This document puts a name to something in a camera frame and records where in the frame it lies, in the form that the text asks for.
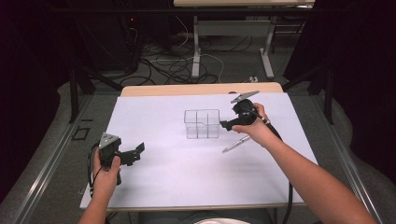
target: table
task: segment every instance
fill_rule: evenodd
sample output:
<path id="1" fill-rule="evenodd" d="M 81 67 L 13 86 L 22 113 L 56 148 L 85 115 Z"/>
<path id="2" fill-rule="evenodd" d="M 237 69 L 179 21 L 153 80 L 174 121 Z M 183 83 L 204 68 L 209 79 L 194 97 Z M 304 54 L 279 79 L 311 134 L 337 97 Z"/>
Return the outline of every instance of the table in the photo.
<path id="1" fill-rule="evenodd" d="M 175 7 L 281 7 L 313 5 L 315 0 L 175 0 Z M 194 16 L 193 77 L 199 76 L 201 49 L 199 35 L 256 35 L 265 36 L 264 49 L 260 49 L 265 75 L 273 79 L 274 72 L 268 58 L 276 26 L 276 17 L 269 21 L 198 21 Z"/>
<path id="2" fill-rule="evenodd" d="M 265 92 L 250 99 L 265 102 L 267 113 L 284 141 L 316 162 L 297 115 L 289 113 L 294 111 L 289 96 L 277 83 L 126 87 L 106 132 L 121 138 L 120 151 L 131 150 L 142 141 L 146 150 L 133 166 L 122 167 L 122 183 L 116 187 L 108 210 L 169 211 L 286 205 L 289 181 L 266 150 L 248 141 L 238 149 L 221 154 L 222 149 L 241 134 L 220 129 L 218 139 L 187 139 L 184 124 L 180 124 L 182 120 L 174 122 L 174 117 L 181 119 L 184 111 L 184 107 L 174 105 L 219 105 L 224 118 L 234 118 L 230 99 L 238 94 L 228 93 L 247 91 Z M 172 117 L 171 122 L 166 119 L 168 117 Z M 304 204 L 295 191 L 293 196 L 295 204 Z M 86 208 L 89 201 L 87 188 L 80 207 Z"/>

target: forearm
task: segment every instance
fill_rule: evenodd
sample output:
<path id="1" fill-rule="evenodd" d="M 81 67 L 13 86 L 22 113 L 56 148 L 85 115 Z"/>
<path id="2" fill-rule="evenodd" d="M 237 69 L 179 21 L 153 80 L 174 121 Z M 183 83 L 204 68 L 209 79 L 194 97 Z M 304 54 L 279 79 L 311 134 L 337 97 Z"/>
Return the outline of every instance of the forearm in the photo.
<path id="1" fill-rule="evenodd" d="M 78 224 L 105 223 L 108 199 L 92 198 Z"/>
<path id="2" fill-rule="evenodd" d="M 340 181 L 273 134 L 266 134 L 260 144 L 267 148 L 304 202 L 324 223 L 374 223 L 362 203 Z"/>

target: marker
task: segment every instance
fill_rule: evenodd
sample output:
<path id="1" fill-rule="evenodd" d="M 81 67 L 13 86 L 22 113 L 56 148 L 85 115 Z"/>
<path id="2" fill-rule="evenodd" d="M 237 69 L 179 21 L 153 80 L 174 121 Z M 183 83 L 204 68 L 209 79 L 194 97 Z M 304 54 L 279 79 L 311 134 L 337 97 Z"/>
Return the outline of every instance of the marker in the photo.
<path id="1" fill-rule="evenodd" d="M 234 144 L 232 144 L 232 145 L 230 145 L 230 146 L 224 148 L 224 149 L 222 150 L 222 153 L 228 152 L 228 151 L 230 151 L 231 149 L 233 149 L 233 148 L 235 148 L 235 147 L 238 147 L 239 145 L 245 143 L 245 142 L 246 142 L 247 140 L 249 140 L 249 139 L 250 139 L 250 136 L 249 136 L 249 135 L 246 135 L 245 137 L 239 139 L 239 140 L 238 140 L 237 142 L 235 142 Z"/>

